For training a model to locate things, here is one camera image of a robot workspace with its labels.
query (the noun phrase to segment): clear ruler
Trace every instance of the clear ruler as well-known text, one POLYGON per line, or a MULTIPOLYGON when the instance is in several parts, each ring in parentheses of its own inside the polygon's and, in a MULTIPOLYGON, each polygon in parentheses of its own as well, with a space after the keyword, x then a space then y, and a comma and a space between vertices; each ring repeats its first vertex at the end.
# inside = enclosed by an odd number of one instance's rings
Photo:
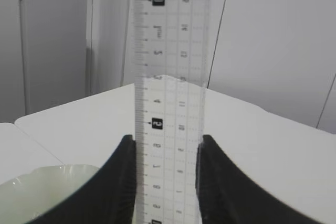
POLYGON ((200 222, 209 3, 133 0, 137 224, 200 222))

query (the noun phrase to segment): ruler grid lines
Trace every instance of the ruler grid lines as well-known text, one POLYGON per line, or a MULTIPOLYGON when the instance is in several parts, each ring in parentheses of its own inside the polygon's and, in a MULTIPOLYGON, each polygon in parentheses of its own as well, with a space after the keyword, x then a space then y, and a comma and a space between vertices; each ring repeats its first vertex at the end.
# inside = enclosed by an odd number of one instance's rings
POLYGON ((200 220, 208 1, 133 0, 137 224, 200 220))

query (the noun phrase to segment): white bowl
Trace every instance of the white bowl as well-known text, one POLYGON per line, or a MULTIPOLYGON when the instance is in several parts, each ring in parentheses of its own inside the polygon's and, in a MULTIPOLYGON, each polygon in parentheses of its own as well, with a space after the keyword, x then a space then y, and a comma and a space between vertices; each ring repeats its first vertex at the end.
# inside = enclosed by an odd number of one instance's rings
POLYGON ((0 185, 0 223, 31 221, 68 198, 97 171, 91 165, 42 167, 0 185))

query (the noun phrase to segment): white tabletop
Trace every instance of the white tabletop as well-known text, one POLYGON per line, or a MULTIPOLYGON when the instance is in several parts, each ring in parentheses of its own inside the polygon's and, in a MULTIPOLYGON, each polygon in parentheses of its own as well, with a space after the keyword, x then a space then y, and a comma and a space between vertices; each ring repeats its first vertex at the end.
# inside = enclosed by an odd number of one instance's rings
POLYGON ((15 125, 0 124, 0 185, 34 169, 60 164, 15 125))
MULTIPOLYGON (((66 164, 102 166, 134 134, 129 85, 18 119, 16 125, 66 164)), ((210 134, 252 180, 298 211, 336 223, 336 137, 208 90, 210 134)))

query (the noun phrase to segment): white door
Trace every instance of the white door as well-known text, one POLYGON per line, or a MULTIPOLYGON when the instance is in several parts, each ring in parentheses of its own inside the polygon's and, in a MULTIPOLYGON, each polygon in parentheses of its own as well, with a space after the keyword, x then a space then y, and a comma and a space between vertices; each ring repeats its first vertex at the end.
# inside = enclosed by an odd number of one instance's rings
POLYGON ((28 113, 85 97, 87 0, 22 0, 28 113))
POLYGON ((0 123, 25 115, 19 0, 0 0, 0 123))

